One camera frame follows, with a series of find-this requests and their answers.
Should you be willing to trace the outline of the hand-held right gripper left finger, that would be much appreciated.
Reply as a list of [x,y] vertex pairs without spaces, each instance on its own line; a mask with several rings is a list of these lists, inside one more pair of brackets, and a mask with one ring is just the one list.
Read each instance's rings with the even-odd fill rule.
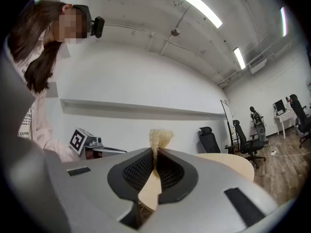
[[62,163],[45,151],[44,161],[52,196],[45,228],[52,233],[159,233],[154,213],[145,222],[139,215],[139,191],[123,178],[123,169],[151,160],[140,149],[103,159]]

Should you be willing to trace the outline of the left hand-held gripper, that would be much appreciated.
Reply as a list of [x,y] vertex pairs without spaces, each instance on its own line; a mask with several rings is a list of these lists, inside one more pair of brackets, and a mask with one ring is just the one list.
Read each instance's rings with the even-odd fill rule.
[[[69,146],[79,155],[80,159],[86,159],[86,149],[100,148],[103,146],[100,137],[87,132],[84,129],[76,128],[70,141]],[[125,150],[103,147],[105,152],[127,153]]]

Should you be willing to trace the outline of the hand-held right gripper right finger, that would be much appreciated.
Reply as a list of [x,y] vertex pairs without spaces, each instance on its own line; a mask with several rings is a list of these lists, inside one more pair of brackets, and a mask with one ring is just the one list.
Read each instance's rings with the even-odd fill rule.
[[[193,165],[196,187],[180,202],[159,205],[142,225],[143,233],[269,233],[277,224],[278,204],[260,186],[230,167],[188,153],[167,150]],[[238,188],[264,217],[247,227],[225,191]]]

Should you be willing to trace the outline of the small pale yellow piece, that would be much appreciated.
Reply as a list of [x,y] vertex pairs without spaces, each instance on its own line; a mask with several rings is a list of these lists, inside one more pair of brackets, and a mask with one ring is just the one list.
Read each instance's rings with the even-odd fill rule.
[[159,178],[159,174],[157,171],[157,160],[158,160],[158,150],[165,149],[171,139],[173,138],[173,132],[165,129],[150,129],[149,132],[149,143],[152,150],[153,155],[153,175]]

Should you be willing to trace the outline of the person's left forearm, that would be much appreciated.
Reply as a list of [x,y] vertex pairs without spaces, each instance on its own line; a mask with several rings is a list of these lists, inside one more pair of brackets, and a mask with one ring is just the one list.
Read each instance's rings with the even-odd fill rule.
[[62,162],[79,161],[79,155],[68,145],[62,144],[59,140],[49,140],[46,142],[44,149],[57,153]]

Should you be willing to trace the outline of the black office chair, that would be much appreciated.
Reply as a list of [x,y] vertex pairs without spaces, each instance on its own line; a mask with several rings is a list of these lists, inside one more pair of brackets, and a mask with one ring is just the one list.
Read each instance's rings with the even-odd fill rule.
[[293,111],[295,112],[297,118],[299,119],[298,131],[301,133],[307,133],[307,135],[303,136],[299,140],[299,147],[302,147],[302,144],[306,142],[308,139],[311,139],[311,116],[307,117],[298,98],[297,95],[290,95],[290,105]]
[[240,152],[242,154],[249,154],[246,159],[250,162],[253,162],[256,169],[258,169],[259,165],[256,160],[263,159],[266,161],[265,157],[257,156],[257,151],[263,149],[265,143],[258,139],[247,140],[238,120],[233,120],[233,126],[236,130],[237,136],[240,139]]
[[202,127],[200,128],[201,134],[199,139],[205,148],[207,153],[220,153],[219,146],[217,144],[214,133],[212,132],[211,127]]

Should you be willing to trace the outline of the black framed board stand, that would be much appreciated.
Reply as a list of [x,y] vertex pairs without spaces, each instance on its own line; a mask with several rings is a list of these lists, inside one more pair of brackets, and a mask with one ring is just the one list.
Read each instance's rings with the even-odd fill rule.
[[229,145],[226,146],[225,149],[228,150],[229,154],[235,154],[235,152],[239,150],[239,141],[233,125],[233,115],[228,103],[225,100],[221,100],[221,105],[225,113],[226,125],[229,133]]

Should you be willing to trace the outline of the person's pink striped shirt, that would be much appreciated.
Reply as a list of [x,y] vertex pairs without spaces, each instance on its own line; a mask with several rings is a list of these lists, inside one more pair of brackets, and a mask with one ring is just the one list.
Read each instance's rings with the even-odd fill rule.
[[[16,63],[14,61],[11,51],[8,47],[8,39],[6,38],[4,41],[5,54],[24,83],[26,83],[24,74],[28,70],[30,63],[38,60],[38,58],[42,55],[42,52],[47,49],[43,46],[44,34],[45,33],[42,33],[40,35],[38,42],[31,51],[30,56],[20,63]],[[46,88],[39,93],[32,91],[32,95],[35,97],[35,101],[27,112],[17,133],[19,137],[34,141],[42,149],[44,149],[47,141],[52,140],[52,127],[45,116],[46,93]]]

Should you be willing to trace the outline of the white desk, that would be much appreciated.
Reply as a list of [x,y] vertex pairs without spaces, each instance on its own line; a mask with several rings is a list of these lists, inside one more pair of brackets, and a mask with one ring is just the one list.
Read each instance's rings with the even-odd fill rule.
[[274,117],[274,123],[276,126],[277,134],[279,135],[279,132],[280,132],[280,129],[278,126],[281,125],[282,133],[283,133],[283,139],[286,139],[284,122],[287,120],[290,120],[293,127],[295,128],[296,114],[293,111],[293,109],[287,110],[286,112],[282,113],[281,115]]

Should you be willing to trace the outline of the computer monitor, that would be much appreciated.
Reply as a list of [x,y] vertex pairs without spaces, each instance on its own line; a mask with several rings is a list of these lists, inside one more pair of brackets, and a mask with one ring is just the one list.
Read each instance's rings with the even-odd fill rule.
[[278,100],[277,102],[273,103],[273,109],[275,116],[279,116],[286,112],[286,108],[282,100]]

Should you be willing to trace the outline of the white air conditioner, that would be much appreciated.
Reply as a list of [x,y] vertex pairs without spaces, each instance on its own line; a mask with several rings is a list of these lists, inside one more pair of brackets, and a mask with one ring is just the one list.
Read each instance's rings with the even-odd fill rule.
[[253,65],[250,67],[250,72],[251,74],[255,74],[256,72],[258,72],[259,70],[261,70],[262,68],[265,67],[265,64],[267,62],[267,59],[263,59],[260,62],[258,62],[257,64]]

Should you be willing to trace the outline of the white ceiling tube light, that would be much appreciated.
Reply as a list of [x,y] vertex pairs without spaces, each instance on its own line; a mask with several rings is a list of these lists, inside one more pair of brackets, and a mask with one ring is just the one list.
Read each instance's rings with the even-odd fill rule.
[[287,34],[287,19],[286,19],[285,8],[282,7],[280,9],[280,12],[281,12],[281,20],[282,20],[282,36],[285,37]]
[[219,28],[223,23],[218,16],[201,0],[185,0],[199,10],[212,24]]
[[240,51],[240,49],[238,47],[236,47],[234,50],[233,50],[237,60],[238,60],[238,63],[239,63],[239,66],[240,68],[243,70],[246,68],[246,65],[245,65],[245,62],[244,62],[244,59],[243,59],[243,56],[242,56],[242,53]]

